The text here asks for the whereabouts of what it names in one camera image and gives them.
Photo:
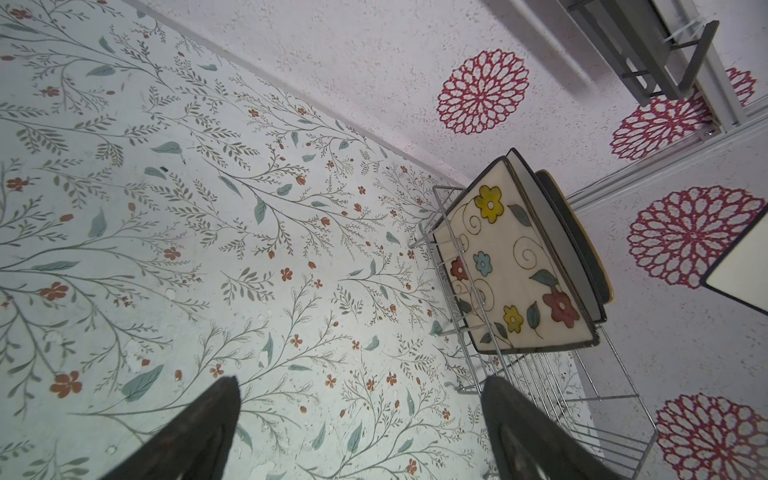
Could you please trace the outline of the dark square floral plate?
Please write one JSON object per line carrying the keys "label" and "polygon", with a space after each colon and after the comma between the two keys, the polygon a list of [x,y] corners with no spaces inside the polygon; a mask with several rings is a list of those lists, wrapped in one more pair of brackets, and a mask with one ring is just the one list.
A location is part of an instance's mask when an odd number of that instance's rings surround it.
{"label": "dark square floral plate", "polygon": [[448,224],[434,236],[455,292],[476,288],[485,302],[486,319],[472,313],[468,323],[487,321],[491,330],[472,333],[471,344],[481,354],[596,346],[598,324],[545,242],[521,187],[507,154],[495,159],[451,201]]}

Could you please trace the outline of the grey slotted wall shelf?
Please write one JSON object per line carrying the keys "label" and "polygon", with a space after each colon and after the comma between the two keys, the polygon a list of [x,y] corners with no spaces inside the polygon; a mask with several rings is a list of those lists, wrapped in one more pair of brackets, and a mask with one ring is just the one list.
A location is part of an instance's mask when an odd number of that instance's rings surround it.
{"label": "grey slotted wall shelf", "polygon": [[720,22],[693,20],[670,32],[651,1],[561,5],[641,106],[692,95]]}

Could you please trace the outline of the white square plate black rim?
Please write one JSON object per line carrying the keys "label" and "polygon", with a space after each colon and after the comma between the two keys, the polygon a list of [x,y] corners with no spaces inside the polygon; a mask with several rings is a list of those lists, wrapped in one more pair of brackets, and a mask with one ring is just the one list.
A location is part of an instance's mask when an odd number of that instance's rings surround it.
{"label": "white square plate black rim", "polygon": [[522,184],[521,191],[527,195],[533,207],[534,218],[540,224],[545,242],[552,247],[552,253],[564,268],[565,276],[575,287],[594,323],[605,323],[605,304],[599,299],[593,279],[585,269],[584,258],[576,249],[572,235],[563,226],[562,217],[553,209],[552,201],[542,191],[541,183],[535,176],[536,172],[515,148],[509,150],[507,159]]}

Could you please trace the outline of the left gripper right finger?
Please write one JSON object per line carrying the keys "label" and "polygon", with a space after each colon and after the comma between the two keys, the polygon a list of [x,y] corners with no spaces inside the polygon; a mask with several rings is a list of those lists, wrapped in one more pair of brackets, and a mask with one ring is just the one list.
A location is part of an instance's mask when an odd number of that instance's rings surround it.
{"label": "left gripper right finger", "polygon": [[491,376],[482,412],[501,479],[618,479],[503,377]]}

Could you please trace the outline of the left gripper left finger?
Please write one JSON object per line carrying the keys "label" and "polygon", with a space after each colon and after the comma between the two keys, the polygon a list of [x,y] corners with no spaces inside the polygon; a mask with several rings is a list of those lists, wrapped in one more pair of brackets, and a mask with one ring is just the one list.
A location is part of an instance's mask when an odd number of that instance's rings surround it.
{"label": "left gripper left finger", "polygon": [[237,378],[219,378],[106,479],[221,479],[241,410]]}

